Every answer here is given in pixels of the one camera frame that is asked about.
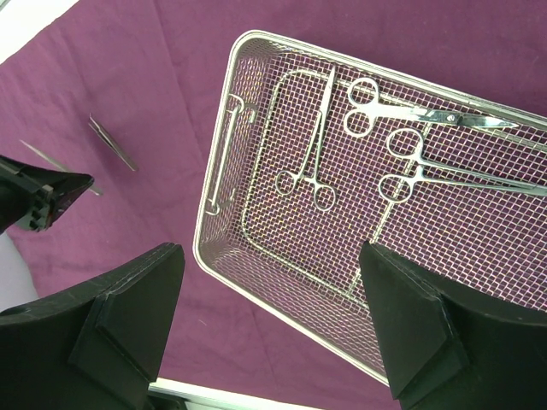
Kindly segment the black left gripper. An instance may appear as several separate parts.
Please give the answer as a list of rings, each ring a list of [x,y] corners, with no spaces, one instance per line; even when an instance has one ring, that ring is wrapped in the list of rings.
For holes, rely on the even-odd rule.
[[[50,228],[94,183],[86,173],[51,171],[1,156],[1,233]]]

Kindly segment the purple cloth wrap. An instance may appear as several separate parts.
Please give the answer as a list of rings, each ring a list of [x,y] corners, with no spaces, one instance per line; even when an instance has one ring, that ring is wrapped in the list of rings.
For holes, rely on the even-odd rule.
[[[82,196],[48,231],[11,236],[41,296],[180,244],[165,389],[256,397],[260,409],[396,409],[383,383],[205,272],[193,253],[229,55],[253,30],[546,113],[543,1],[79,1],[1,66],[1,151],[35,162],[22,139],[90,174],[103,195]]]

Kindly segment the steel forceps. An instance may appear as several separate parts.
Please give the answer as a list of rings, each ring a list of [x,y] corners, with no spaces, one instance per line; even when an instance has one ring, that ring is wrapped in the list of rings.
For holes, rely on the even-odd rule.
[[[357,86],[362,84],[367,84],[372,87],[372,98],[368,102],[358,102],[353,97]],[[349,98],[353,109],[344,116],[345,132],[355,138],[365,137],[372,132],[378,118],[391,118],[395,120],[409,120],[444,126],[479,129],[503,129],[516,128],[518,126],[515,122],[482,114],[384,104],[380,101],[380,95],[378,83],[370,77],[361,77],[350,83],[347,88],[347,97]],[[361,114],[368,119],[368,126],[363,132],[354,132],[350,129],[350,118],[358,114]]]
[[[392,148],[391,143],[396,137],[401,134],[410,134],[414,137],[415,145],[408,152],[399,152]],[[423,134],[414,128],[400,128],[391,132],[385,141],[388,152],[395,158],[405,161],[412,161],[415,164],[415,172],[412,175],[403,175],[388,173],[382,176],[378,182],[379,195],[390,203],[404,203],[413,195],[415,186],[418,184],[438,184],[451,185],[459,187],[468,187],[479,190],[496,190],[518,194],[526,194],[530,196],[546,197],[546,187],[544,185],[532,184],[524,181],[506,179],[497,177],[487,173],[480,173],[462,169],[459,167],[443,164],[438,161],[431,161],[424,157],[425,138]],[[428,168],[436,169],[447,173],[458,173],[465,175],[468,178],[488,180],[488,183],[474,183],[467,180],[453,180],[447,178],[433,178],[426,176]],[[388,180],[395,180],[400,185],[406,186],[405,196],[396,193],[393,189],[386,190],[385,185]]]

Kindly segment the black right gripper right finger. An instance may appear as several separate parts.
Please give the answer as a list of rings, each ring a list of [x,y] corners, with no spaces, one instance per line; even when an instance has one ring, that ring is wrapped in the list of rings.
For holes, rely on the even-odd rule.
[[[544,409],[546,314],[365,242],[365,297],[403,409]]]

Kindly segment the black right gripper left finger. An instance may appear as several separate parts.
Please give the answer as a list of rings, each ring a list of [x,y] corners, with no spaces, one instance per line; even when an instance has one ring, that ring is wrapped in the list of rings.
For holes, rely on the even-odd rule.
[[[1,312],[3,409],[155,409],[185,270],[163,243],[50,296]]]

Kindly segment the steel surgical scissors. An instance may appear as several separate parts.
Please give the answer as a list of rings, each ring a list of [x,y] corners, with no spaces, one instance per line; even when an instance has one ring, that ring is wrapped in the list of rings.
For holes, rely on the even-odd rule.
[[[298,170],[294,173],[290,170],[281,170],[274,179],[274,188],[281,196],[290,195],[297,187],[299,181],[304,181],[312,185],[313,203],[321,212],[327,212],[333,208],[337,201],[336,190],[329,184],[320,182],[319,170],[321,164],[321,154],[324,145],[326,133],[326,120],[330,109],[332,99],[332,88],[336,79],[336,68],[332,66],[326,85],[323,89],[321,103],[315,118],[314,129],[309,138],[309,142],[300,163]],[[322,191],[328,192],[331,201],[328,205],[323,205],[320,201]]]

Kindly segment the steel tweezers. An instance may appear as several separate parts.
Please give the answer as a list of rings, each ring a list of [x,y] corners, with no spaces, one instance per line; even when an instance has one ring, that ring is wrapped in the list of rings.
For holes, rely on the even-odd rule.
[[[89,114],[88,125],[130,170],[133,172],[138,171],[138,166],[134,160],[125,152],[104,126],[93,118],[92,114]]]
[[[31,150],[35,155],[37,155],[42,160],[48,162],[51,166],[56,168],[58,171],[65,172],[65,173],[81,173],[81,171],[74,171],[72,168],[67,167],[66,165],[60,163],[56,159],[52,158],[51,156],[45,154],[42,150],[35,148],[34,146],[30,145],[29,143],[23,141],[22,139],[20,142],[27,147],[29,150]],[[96,185],[95,182],[91,184],[91,187],[89,188],[89,191],[92,192],[95,196],[102,196],[103,191]]]

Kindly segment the wire mesh instrument tray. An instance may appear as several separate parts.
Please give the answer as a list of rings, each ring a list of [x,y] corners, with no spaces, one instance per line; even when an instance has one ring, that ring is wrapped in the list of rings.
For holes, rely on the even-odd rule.
[[[304,157],[330,69],[336,68],[319,180],[337,193],[321,212],[312,185],[288,196],[274,179]],[[198,209],[193,253],[208,274],[385,383],[358,255],[364,242],[487,295],[546,308],[546,201],[539,196],[419,184],[390,204],[388,173],[411,173],[386,137],[405,122],[344,131],[347,88],[378,82],[385,104],[491,115],[516,128],[415,123],[426,158],[537,185],[546,182],[546,118],[278,34],[242,34],[229,55]]]

